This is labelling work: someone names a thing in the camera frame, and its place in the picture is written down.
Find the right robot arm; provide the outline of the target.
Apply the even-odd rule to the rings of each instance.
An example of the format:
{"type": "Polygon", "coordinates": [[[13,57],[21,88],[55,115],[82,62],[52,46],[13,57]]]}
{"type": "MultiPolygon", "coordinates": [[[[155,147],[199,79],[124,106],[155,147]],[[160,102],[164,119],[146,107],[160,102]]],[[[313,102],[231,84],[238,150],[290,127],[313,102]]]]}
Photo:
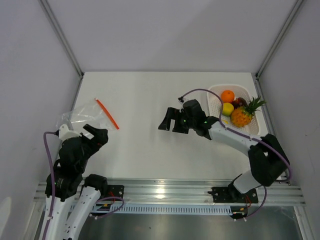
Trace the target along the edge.
{"type": "Polygon", "coordinates": [[[257,187],[269,187],[290,168],[290,162],[274,135],[247,135],[227,127],[219,118],[207,116],[195,99],[184,102],[181,109],[169,107],[158,129],[181,134],[194,130],[200,137],[228,145],[247,156],[250,169],[227,187],[233,202],[241,201],[257,187]]]}

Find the clear zip top bag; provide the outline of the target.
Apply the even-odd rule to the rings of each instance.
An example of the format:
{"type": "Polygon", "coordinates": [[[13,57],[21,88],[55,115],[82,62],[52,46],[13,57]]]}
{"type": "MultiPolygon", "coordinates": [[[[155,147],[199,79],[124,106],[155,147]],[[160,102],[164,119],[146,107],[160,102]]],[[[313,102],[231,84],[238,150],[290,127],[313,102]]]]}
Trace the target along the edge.
{"type": "Polygon", "coordinates": [[[56,128],[59,129],[62,125],[67,125],[70,130],[80,132],[86,124],[96,129],[107,129],[108,131],[120,129],[110,112],[97,98],[89,100],[72,111],[61,114],[57,119],[56,128]]]}

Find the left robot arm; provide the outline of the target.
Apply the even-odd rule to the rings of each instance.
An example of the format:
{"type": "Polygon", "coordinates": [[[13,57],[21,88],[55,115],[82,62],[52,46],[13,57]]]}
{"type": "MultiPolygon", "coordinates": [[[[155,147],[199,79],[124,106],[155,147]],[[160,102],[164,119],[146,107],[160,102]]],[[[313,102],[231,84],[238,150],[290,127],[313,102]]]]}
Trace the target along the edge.
{"type": "Polygon", "coordinates": [[[48,153],[50,174],[46,179],[45,216],[41,240],[77,240],[94,204],[108,196],[107,178],[90,174],[83,178],[88,160],[109,140],[108,130],[85,124],[92,135],[70,130],[66,124],[53,132],[61,141],[59,158],[48,153]]]}

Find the toy pineapple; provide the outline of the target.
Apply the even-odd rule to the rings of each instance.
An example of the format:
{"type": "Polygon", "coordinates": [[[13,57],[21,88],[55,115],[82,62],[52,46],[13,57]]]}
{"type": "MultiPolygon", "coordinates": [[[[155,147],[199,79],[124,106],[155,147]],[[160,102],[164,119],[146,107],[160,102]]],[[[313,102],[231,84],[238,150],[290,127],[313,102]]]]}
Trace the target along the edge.
{"type": "Polygon", "coordinates": [[[247,126],[256,115],[258,108],[262,107],[266,103],[267,102],[261,99],[260,96],[257,98],[253,97],[247,106],[239,106],[231,113],[231,123],[238,128],[247,126]]]}

